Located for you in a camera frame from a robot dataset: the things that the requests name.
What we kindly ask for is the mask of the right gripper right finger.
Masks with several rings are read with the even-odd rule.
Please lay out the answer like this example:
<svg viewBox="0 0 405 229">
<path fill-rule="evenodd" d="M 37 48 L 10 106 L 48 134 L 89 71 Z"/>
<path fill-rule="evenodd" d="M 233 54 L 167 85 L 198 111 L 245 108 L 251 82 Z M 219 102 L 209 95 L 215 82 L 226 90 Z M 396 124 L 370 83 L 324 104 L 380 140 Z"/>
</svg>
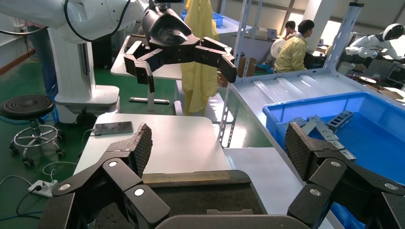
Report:
<svg viewBox="0 0 405 229">
<path fill-rule="evenodd" d="M 368 229 L 404 228 L 404 186 L 350 161 L 332 143 L 307 136 L 296 123 L 288 125 L 285 147 L 305 182 L 288 208 L 290 217 L 317 229 L 337 203 Z"/>
</svg>

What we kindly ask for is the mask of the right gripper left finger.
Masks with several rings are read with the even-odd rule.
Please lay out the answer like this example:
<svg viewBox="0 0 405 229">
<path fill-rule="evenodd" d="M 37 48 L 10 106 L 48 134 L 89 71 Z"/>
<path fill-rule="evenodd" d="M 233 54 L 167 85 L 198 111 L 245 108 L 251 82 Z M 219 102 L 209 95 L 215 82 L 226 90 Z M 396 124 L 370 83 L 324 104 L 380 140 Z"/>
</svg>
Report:
<svg viewBox="0 0 405 229">
<path fill-rule="evenodd" d="M 111 143 L 88 168 L 60 182 L 41 217 L 41 229 L 86 229 L 115 203 L 134 229 L 153 229 L 168 218 L 168 205 L 142 180 L 152 148 L 151 128 Z"/>
</svg>

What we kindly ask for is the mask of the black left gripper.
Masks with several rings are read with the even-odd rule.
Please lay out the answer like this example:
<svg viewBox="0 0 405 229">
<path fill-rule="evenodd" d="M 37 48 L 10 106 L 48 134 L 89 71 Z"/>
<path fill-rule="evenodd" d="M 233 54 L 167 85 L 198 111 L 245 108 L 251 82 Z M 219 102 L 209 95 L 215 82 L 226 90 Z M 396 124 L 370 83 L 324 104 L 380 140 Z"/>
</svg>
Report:
<svg viewBox="0 0 405 229">
<path fill-rule="evenodd" d="M 139 84 L 155 92 L 153 72 L 165 64 L 197 62 L 215 67 L 229 83 L 237 77 L 232 48 L 212 38 L 200 40 L 189 26 L 170 8 L 146 10 L 143 31 L 149 46 L 135 41 L 124 54 L 126 72 L 135 76 Z"/>
</svg>

